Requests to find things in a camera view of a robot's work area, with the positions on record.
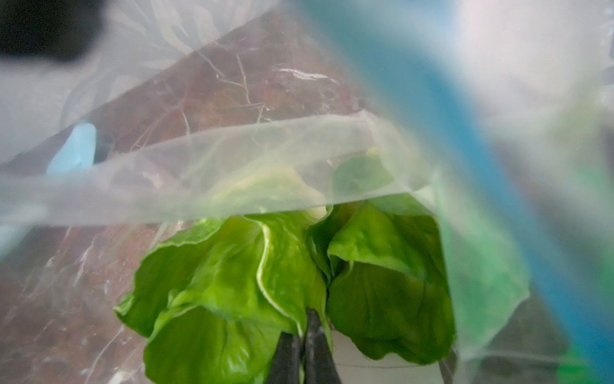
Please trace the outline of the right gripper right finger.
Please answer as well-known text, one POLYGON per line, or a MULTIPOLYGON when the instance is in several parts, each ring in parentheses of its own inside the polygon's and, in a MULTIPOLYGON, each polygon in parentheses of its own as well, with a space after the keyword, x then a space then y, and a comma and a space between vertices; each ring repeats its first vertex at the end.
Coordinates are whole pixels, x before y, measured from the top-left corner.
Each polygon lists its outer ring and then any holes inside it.
POLYGON ((319 313, 313 308, 308 308, 307 319, 304 350, 305 384, 341 384, 319 313))

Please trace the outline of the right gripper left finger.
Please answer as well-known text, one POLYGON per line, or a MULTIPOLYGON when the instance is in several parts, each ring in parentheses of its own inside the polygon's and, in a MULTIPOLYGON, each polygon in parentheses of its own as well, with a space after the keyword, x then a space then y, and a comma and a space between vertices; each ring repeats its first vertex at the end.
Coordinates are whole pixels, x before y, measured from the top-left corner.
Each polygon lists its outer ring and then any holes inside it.
POLYGON ((299 384, 302 341, 298 335, 282 332, 265 384, 299 384))

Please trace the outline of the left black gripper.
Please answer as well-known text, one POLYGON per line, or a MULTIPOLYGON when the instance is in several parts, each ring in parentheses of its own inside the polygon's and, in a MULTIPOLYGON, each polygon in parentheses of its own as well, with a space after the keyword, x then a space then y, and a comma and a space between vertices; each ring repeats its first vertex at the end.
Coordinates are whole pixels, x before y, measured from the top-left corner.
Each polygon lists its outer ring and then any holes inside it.
POLYGON ((1 60, 76 62, 104 31, 107 1, 1 2, 1 60))

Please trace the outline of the chinese cabbage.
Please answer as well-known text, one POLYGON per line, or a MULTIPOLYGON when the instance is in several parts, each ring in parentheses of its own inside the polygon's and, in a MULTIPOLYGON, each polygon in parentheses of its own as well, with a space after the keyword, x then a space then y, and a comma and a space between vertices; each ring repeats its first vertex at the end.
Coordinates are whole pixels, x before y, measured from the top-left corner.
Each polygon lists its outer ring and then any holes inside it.
POLYGON ((329 211, 201 219, 146 253, 114 312, 144 337, 156 383, 262 383, 278 339, 322 313, 330 273, 312 232, 329 211))
POLYGON ((456 339, 441 232, 409 193, 328 206, 306 235, 326 313, 363 355, 428 365, 456 339))

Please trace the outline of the clear zip-top bag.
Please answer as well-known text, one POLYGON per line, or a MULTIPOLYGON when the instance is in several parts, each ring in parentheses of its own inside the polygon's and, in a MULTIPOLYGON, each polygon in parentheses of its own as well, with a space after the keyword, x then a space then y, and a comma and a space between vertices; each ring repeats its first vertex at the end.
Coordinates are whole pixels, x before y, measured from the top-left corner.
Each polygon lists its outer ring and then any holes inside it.
POLYGON ((610 1, 110 1, 76 62, 1 60, 1 380, 154 383, 114 309, 201 219, 409 193, 456 328, 342 383, 613 380, 610 1), (46 168, 94 124, 94 165, 46 168))

